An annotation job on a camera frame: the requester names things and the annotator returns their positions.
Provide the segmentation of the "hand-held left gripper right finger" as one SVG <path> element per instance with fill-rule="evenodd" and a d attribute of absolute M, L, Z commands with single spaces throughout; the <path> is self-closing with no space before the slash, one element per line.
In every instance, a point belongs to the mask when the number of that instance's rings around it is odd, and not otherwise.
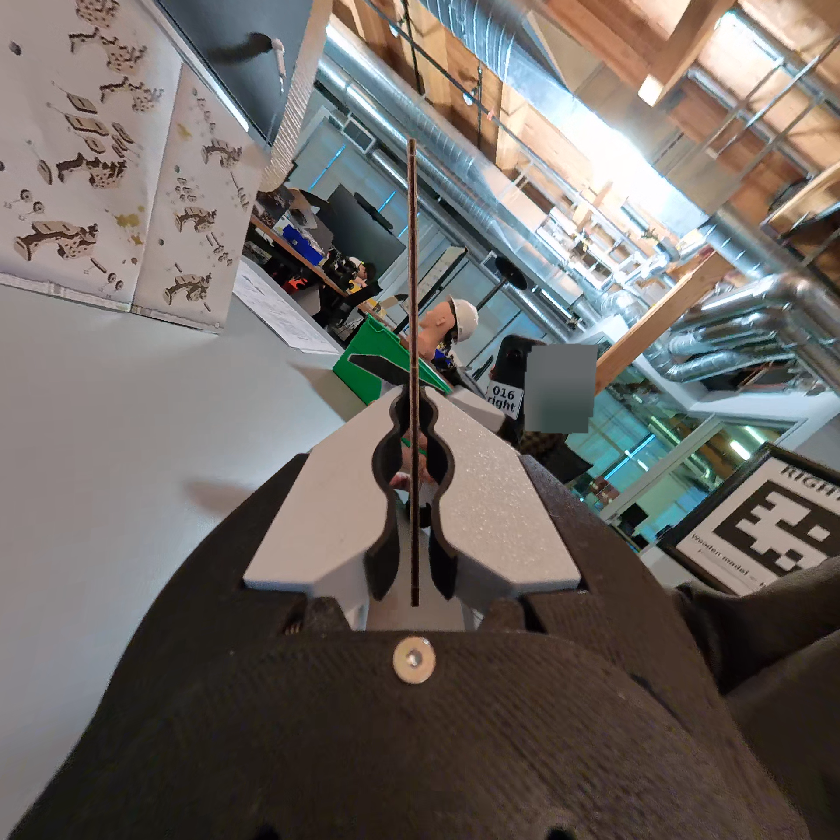
<path fill-rule="evenodd" d="M 437 486 L 428 558 L 438 592 L 515 599 L 577 589 L 581 572 L 515 449 L 426 386 L 422 431 Z"/>

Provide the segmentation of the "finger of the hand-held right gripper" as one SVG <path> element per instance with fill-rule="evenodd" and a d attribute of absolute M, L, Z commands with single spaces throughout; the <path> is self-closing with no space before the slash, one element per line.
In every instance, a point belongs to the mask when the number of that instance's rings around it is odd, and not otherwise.
<path fill-rule="evenodd" d="M 409 371 L 379 354 L 352 353 L 349 362 L 389 386 L 402 387 L 409 383 Z"/>
<path fill-rule="evenodd" d="M 493 434 L 498 434 L 508 419 L 501 409 L 464 386 L 454 388 L 452 403 Z"/>

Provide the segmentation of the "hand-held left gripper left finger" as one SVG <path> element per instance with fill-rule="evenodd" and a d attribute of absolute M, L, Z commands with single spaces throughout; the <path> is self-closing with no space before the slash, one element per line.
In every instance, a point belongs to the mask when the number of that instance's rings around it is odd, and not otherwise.
<path fill-rule="evenodd" d="M 311 450 L 244 574 L 248 588 L 385 598 L 401 559 L 391 482 L 403 470 L 406 397 L 392 388 Z"/>

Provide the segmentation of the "cut-out wooden puzzle sheet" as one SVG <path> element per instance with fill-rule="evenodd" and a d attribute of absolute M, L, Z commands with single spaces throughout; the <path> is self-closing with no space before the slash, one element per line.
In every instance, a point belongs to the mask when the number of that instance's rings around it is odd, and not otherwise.
<path fill-rule="evenodd" d="M 420 601 L 419 490 L 421 484 L 419 425 L 419 351 L 418 351 L 418 253 L 417 253 L 417 144 L 409 139 L 406 146 L 406 186 L 408 209 L 407 276 L 408 276 L 408 440 L 409 440 L 409 540 L 411 607 Z"/>

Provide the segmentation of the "person's right forearm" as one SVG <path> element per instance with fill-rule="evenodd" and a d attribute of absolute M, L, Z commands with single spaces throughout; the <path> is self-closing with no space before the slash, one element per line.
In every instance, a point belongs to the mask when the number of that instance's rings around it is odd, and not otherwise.
<path fill-rule="evenodd" d="M 699 583 L 668 593 L 722 695 L 819 643 L 838 648 L 837 556 L 747 595 Z"/>

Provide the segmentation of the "green plastic bin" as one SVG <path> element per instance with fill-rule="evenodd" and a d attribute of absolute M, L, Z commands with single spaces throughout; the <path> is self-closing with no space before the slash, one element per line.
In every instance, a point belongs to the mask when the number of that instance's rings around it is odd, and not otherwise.
<path fill-rule="evenodd" d="M 349 362 L 351 354 L 379 354 L 408 369 L 410 373 L 410 353 L 402 345 L 400 338 L 378 321 L 367 317 L 346 351 L 332 368 L 332 372 L 365 405 L 378 400 L 383 392 L 393 386 L 386 385 L 378 378 L 351 364 Z"/>

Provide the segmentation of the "mannequin head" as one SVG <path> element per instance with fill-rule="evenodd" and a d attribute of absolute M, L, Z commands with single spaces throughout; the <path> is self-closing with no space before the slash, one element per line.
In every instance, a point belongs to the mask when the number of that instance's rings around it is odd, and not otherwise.
<path fill-rule="evenodd" d="M 457 326 L 454 304 L 448 300 L 426 310 L 418 322 L 416 345 L 419 357 L 432 363 L 438 346 L 450 333 L 457 332 Z"/>

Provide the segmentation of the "white hard hat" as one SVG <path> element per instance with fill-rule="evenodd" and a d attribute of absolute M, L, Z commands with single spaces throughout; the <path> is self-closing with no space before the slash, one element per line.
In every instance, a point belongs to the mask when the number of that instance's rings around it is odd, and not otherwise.
<path fill-rule="evenodd" d="M 448 332 L 450 344 L 467 341 L 475 333 L 479 325 L 479 315 L 476 307 L 465 299 L 447 298 L 454 323 Z"/>

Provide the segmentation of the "black disc stand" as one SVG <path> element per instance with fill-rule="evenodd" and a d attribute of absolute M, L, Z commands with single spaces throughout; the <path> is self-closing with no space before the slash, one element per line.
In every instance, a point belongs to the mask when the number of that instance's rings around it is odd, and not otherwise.
<path fill-rule="evenodd" d="M 494 287 L 476 304 L 476 309 L 480 311 L 492 300 L 496 294 L 503 291 L 506 287 L 510 287 L 519 291 L 529 290 L 529 281 L 520 269 L 512 263 L 507 257 L 497 255 L 493 259 L 493 265 L 498 274 L 498 281 Z"/>

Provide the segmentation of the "white printed paper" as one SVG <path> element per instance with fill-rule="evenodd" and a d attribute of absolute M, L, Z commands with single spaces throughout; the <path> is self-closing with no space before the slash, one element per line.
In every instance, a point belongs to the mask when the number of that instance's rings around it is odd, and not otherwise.
<path fill-rule="evenodd" d="M 312 317 L 246 257 L 237 267 L 234 295 L 291 349 L 323 356 L 342 353 Z"/>

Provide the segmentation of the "slanted wooden beam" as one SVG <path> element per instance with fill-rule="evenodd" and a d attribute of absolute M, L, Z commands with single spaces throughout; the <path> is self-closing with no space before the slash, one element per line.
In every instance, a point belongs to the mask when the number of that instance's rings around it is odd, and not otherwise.
<path fill-rule="evenodd" d="M 707 251 L 707 257 L 698 267 L 683 276 L 599 358 L 595 368 L 596 395 L 604 391 L 726 276 L 732 268 L 729 260 L 712 249 L 707 248 Z"/>

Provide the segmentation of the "dark printed box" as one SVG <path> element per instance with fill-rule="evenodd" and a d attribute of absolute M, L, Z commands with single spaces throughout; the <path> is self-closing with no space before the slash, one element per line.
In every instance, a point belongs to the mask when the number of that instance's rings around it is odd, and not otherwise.
<path fill-rule="evenodd" d="M 270 192 L 258 191 L 255 195 L 253 215 L 269 228 L 273 228 L 295 200 L 295 193 L 284 185 Z"/>

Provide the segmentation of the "framed black and white marker sign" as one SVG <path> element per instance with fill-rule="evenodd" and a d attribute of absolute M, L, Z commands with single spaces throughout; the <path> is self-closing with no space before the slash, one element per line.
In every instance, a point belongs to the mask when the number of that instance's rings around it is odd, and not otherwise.
<path fill-rule="evenodd" d="M 718 592 L 757 592 L 838 556 L 839 473 L 764 444 L 658 547 Z"/>

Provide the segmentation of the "person's brown shirt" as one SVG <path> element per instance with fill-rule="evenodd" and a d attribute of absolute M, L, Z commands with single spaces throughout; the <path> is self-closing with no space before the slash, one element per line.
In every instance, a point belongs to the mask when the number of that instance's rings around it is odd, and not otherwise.
<path fill-rule="evenodd" d="M 838 633 L 746 679 L 727 703 L 811 838 L 838 839 Z"/>

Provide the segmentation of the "silver spiral ventilation duct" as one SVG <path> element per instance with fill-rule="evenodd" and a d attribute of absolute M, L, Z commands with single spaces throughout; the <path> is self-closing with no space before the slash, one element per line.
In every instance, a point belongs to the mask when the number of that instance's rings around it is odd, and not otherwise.
<path fill-rule="evenodd" d="M 422 1 L 478 60 L 548 117 L 570 91 L 525 2 Z"/>

